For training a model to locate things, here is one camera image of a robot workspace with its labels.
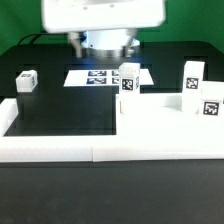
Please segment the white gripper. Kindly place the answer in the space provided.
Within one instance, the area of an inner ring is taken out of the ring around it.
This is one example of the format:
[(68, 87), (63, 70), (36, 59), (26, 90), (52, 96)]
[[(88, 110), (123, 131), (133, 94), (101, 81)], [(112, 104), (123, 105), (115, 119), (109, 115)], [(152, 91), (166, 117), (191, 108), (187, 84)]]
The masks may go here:
[(127, 29), (124, 56), (134, 54), (133, 28), (160, 26), (166, 17), (166, 0), (41, 0), (42, 24), (50, 33), (68, 33), (76, 57), (82, 57), (77, 32)]

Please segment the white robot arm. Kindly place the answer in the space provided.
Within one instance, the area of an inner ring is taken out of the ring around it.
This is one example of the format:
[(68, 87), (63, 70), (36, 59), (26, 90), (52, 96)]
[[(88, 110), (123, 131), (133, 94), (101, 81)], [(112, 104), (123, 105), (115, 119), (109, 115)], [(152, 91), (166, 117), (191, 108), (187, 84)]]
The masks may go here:
[(103, 57), (128, 57), (139, 45), (138, 28), (160, 26), (166, 0), (41, 0), (42, 24), (66, 33), (81, 58), (83, 50)]

